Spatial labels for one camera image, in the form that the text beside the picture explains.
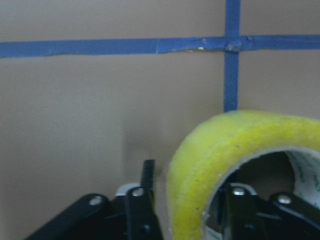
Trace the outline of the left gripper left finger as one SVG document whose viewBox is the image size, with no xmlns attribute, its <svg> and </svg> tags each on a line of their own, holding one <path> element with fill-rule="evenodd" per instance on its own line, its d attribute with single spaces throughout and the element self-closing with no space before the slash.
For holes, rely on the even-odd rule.
<svg viewBox="0 0 320 240">
<path fill-rule="evenodd" d="M 162 240 L 154 178 L 155 160 L 145 160 L 139 183 L 121 186 L 112 200 L 98 193 L 84 195 L 27 239 Z"/>
</svg>

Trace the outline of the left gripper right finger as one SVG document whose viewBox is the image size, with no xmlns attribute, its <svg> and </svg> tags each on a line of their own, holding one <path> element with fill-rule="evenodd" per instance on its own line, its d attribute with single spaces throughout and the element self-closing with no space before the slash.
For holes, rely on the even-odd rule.
<svg viewBox="0 0 320 240">
<path fill-rule="evenodd" d="M 318 240 L 320 211 L 293 193 L 291 173 L 244 178 L 232 173 L 217 192 L 224 240 Z"/>
</svg>

